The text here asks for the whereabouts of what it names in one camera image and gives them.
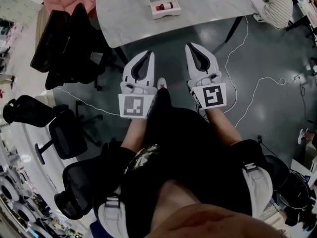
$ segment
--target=sneaker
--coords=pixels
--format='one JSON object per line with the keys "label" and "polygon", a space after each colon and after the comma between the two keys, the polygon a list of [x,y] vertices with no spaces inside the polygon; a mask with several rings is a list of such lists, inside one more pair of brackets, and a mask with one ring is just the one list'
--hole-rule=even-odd
{"label": "sneaker", "polygon": [[158,90],[161,88],[166,88],[167,89],[167,84],[165,78],[161,77],[158,79]]}
{"label": "sneaker", "polygon": [[253,14],[253,18],[258,22],[258,23],[265,23],[264,19],[261,18],[260,15],[258,14]]}
{"label": "sneaker", "polygon": [[298,136],[298,139],[297,139],[297,143],[300,145],[302,143],[302,140],[305,138],[304,134],[308,131],[308,128],[307,129],[301,129],[301,131],[299,132],[299,136]]}

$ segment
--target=black office chair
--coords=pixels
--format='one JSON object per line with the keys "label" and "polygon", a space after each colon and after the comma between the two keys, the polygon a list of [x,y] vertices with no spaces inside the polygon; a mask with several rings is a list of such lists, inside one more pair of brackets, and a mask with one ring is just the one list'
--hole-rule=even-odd
{"label": "black office chair", "polygon": [[[92,52],[103,54],[99,64],[90,60]],[[65,11],[52,11],[30,66],[48,72],[47,90],[64,83],[95,81],[95,88],[100,91],[97,78],[105,67],[119,67],[111,62],[111,53],[102,31],[91,26],[86,9],[80,3],[71,16]]]}
{"label": "black office chair", "polygon": [[78,106],[80,101],[76,101],[76,116],[73,111],[68,109],[67,105],[59,105],[54,108],[41,103],[40,101],[22,95],[17,100],[13,99],[5,105],[3,109],[3,118],[7,123],[22,122],[36,127],[45,127],[49,122],[49,131],[51,140],[42,148],[35,144],[35,150],[40,162],[44,165],[42,157],[52,144],[59,157],[63,160],[76,157],[87,150],[87,143],[84,136],[100,147],[101,143],[94,141],[91,136],[83,129],[89,123],[96,119],[102,120],[102,115],[97,115],[90,120],[82,121],[83,116],[79,116]]}
{"label": "black office chair", "polygon": [[109,193],[116,189],[107,174],[107,159],[110,151],[120,147],[121,142],[112,140],[105,144],[102,153],[92,159],[75,162],[63,171],[65,191],[56,194],[54,200],[59,210],[69,219],[78,220],[89,213],[94,201],[104,202]]}

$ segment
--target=gray floor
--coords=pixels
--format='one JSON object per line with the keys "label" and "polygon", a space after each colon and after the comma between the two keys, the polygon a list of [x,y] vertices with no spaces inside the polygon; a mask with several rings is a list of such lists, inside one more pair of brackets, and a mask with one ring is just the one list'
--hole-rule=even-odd
{"label": "gray floor", "polygon": [[[249,35],[244,46],[240,47],[230,57],[228,71],[233,83],[238,89],[236,106],[227,113],[233,124],[244,114],[251,101],[258,79],[266,76],[276,81],[280,77],[293,80],[300,74],[302,84],[306,89],[305,101],[308,119],[317,122],[316,113],[316,79],[311,74],[312,63],[310,57],[316,55],[312,48],[312,41],[305,38],[307,29],[299,27],[290,32],[276,30],[267,24],[259,24],[252,16],[249,21]],[[195,27],[161,34],[152,38],[138,41],[123,48],[128,59],[144,50],[152,50],[156,55],[156,79],[165,77],[171,94],[172,103],[176,107],[195,110],[195,103],[188,93],[186,81],[188,72],[184,46],[188,42],[203,45],[212,51],[217,58],[222,80],[226,83],[229,109],[234,103],[235,92],[225,72],[225,62],[228,54],[242,43],[246,31],[246,19],[243,19],[235,34],[227,44],[223,41],[228,34],[234,19],[206,23]],[[103,89],[97,92],[93,83],[88,85],[65,84],[63,89],[71,92],[85,102],[112,113],[119,113],[118,94],[122,74],[116,69],[106,68],[106,72],[99,77]],[[75,107],[75,99],[61,90],[54,90],[56,102],[67,103]],[[91,107],[82,106],[81,113],[89,118],[95,114],[103,114],[104,120],[89,127],[89,133],[94,138],[105,143],[111,138],[122,140],[127,131],[129,120],[111,116],[96,111]],[[304,106],[300,95],[299,81],[295,84],[279,86],[269,79],[259,83],[253,104],[245,118],[237,128],[243,139],[255,139],[261,134],[264,143],[287,163],[299,151],[297,144],[298,132],[302,127],[314,128],[314,124],[307,123],[304,117]],[[90,145],[86,157],[93,157],[100,153],[100,149]]]}

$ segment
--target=white cable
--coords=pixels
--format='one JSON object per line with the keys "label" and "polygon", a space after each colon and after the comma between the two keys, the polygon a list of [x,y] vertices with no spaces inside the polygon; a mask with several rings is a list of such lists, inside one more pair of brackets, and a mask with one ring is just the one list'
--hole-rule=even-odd
{"label": "white cable", "polygon": [[223,113],[227,113],[228,111],[232,110],[233,107],[236,105],[237,99],[238,99],[237,88],[236,88],[236,86],[232,83],[232,80],[231,80],[231,78],[230,78],[229,72],[228,72],[228,70],[227,70],[227,63],[228,63],[228,61],[229,61],[230,55],[231,55],[233,52],[235,52],[239,47],[241,47],[242,45],[244,45],[244,43],[245,43],[245,41],[246,41],[246,39],[247,39],[247,37],[248,37],[248,35],[249,35],[249,22],[248,22],[248,19],[247,19],[246,16],[245,16],[245,18],[246,18],[246,20],[247,20],[247,35],[246,35],[246,37],[244,37],[243,43],[240,44],[239,46],[237,46],[233,51],[231,51],[231,52],[229,53],[227,62],[226,62],[226,64],[225,64],[225,66],[224,66],[224,68],[226,69],[226,72],[227,72],[227,74],[228,74],[230,83],[232,84],[232,86],[234,87],[234,90],[235,90],[235,92],[236,92],[236,99],[235,99],[235,101],[234,101],[232,107],[231,107],[230,109],[228,109],[227,111],[223,112]]}
{"label": "white cable", "polygon": [[252,104],[252,102],[253,102],[254,94],[256,93],[256,90],[257,90],[257,88],[258,88],[259,82],[260,82],[261,80],[263,80],[263,79],[266,79],[266,78],[269,78],[269,79],[273,80],[273,81],[274,81],[276,84],[278,84],[278,85],[285,85],[287,82],[288,82],[288,83],[291,83],[291,84],[294,84],[294,83],[295,83],[295,80],[296,80],[296,78],[294,78],[294,80],[293,80],[292,82],[290,82],[290,81],[288,81],[288,80],[286,80],[285,78],[282,77],[282,78],[279,79],[279,82],[276,82],[276,81],[275,81],[273,78],[271,78],[271,77],[263,77],[263,78],[260,78],[260,79],[258,80],[258,82],[257,82],[256,88],[254,89],[254,92],[253,92],[253,95],[252,95],[252,100],[251,100],[250,104],[248,105],[248,107],[247,107],[246,111],[244,112],[243,116],[238,120],[238,122],[237,122],[237,124],[235,125],[235,127],[237,127],[238,123],[246,116],[247,111],[248,111],[249,107],[251,106],[251,104]]}
{"label": "white cable", "polygon": [[118,114],[114,114],[114,113],[107,112],[107,111],[105,111],[105,110],[103,110],[103,109],[97,109],[97,108],[94,107],[93,105],[87,104],[87,103],[84,102],[83,100],[77,98],[76,96],[72,95],[70,92],[67,92],[67,91],[65,91],[65,90],[62,89],[62,88],[56,88],[56,89],[59,89],[59,90],[64,91],[65,93],[68,93],[69,95],[73,96],[75,99],[77,99],[77,100],[79,100],[79,101],[85,103],[87,106],[93,107],[93,108],[96,109],[96,110],[100,110],[100,111],[105,112],[105,113],[107,113],[107,114],[109,114],[109,115],[120,116],[120,115],[118,115]]}

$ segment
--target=marble table top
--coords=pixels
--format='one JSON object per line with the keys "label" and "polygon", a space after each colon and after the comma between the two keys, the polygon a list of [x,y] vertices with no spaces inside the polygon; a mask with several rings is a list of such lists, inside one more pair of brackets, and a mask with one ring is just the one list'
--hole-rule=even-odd
{"label": "marble table top", "polygon": [[181,15],[153,19],[146,0],[96,0],[98,21],[116,48],[156,34],[254,13],[248,0],[178,0]]}

